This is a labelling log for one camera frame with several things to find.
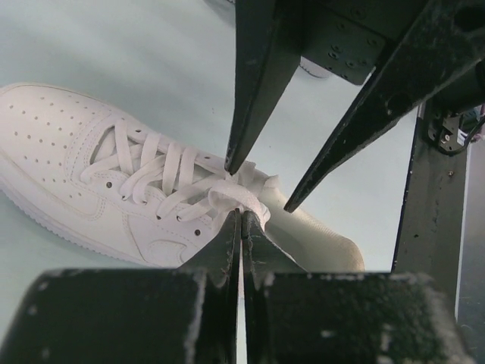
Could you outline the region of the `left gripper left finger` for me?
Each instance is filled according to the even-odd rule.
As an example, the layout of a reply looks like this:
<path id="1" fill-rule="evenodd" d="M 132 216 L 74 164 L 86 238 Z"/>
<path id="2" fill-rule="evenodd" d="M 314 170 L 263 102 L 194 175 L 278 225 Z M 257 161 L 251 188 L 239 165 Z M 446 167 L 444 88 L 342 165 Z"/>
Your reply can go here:
<path id="1" fill-rule="evenodd" d="M 241 214 L 176 269 L 61 269 L 25 293 L 3 363 L 233 363 Z"/>

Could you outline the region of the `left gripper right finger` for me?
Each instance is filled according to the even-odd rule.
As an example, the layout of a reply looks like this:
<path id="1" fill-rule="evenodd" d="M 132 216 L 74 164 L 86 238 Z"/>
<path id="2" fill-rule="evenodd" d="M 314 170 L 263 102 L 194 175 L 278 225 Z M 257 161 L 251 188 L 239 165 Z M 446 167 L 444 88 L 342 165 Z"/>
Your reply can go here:
<path id="1" fill-rule="evenodd" d="M 423 274 L 307 272 L 242 215 L 250 363 L 471 363 Z"/>

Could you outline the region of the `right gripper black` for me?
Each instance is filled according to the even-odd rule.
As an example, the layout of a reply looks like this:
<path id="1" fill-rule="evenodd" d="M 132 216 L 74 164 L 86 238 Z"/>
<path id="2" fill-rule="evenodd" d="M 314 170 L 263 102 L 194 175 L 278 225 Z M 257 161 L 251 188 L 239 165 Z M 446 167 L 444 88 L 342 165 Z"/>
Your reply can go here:
<path id="1" fill-rule="evenodd" d="M 233 122 L 225 169 L 248 157 L 301 59 L 359 94 L 284 209 L 484 57 L 482 1 L 237 1 Z"/>

